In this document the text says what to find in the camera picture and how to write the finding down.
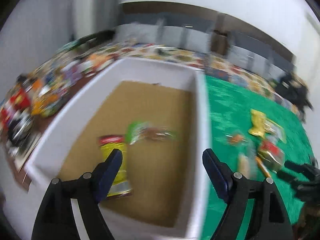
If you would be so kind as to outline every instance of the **yellow package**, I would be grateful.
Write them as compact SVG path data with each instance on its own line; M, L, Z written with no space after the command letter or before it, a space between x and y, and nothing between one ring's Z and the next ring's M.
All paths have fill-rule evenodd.
M264 138L265 134L265 122L266 122L266 114L254 109L251 109L251 121L253 127L249 129L248 133L254 136L260 136Z
M105 159L111 154L113 149L119 149L122 152L122 164L116 175L115 180L109 190L109 197L123 197L131 194L132 188L127 179L127 146L124 137L121 135L108 135L99 138L100 149Z

